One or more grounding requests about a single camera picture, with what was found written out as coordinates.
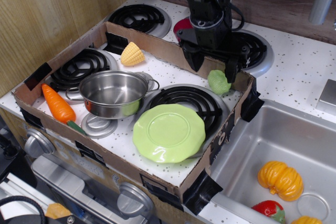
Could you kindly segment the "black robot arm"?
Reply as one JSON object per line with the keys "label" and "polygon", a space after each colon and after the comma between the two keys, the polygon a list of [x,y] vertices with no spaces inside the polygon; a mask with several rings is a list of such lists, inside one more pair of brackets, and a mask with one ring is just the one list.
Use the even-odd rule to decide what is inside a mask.
{"label": "black robot arm", "polygon": [[232,27],[232,12],[240,10],[232,0],[187,0],[191,28],[177,32],[184,57],[194,71],[199,71],[205,57],[225,64],[225,76],[229,83],[247,66],[249,47],[239,35],[244,26],[242,19],[237,28]]}

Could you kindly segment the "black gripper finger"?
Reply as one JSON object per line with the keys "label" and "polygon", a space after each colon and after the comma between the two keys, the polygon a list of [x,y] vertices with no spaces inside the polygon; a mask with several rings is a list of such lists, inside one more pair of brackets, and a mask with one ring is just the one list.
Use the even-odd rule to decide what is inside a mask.
{"label": "black gripper finger", "polygon": [[200,47],[183,47],[184,58],[195,72],[198,72],[204,62],[204,52]]}
{"label": "black gripper finger", "polygon": [[225,76],[228,83],[234,83],[237,74],[240,72],[241,65],[237,58],[230,58],[225,63]]}

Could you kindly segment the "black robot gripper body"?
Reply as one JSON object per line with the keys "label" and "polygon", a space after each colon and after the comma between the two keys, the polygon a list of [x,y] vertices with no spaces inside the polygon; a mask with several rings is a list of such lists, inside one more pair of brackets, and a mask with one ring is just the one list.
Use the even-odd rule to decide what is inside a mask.
{"label": "black robot gripper body", "polygon": [[177,36],[180,38],[181,48],[200,47],[205,57],[225,63],[230,58],[237,58],[239,63],[245,63],[249,48],[244,42],[239,42],[237,38],[234,38],[233,33],[235,32],[225,24],[217,23],[212,27],[193,26],[192,29],[179,30]]}

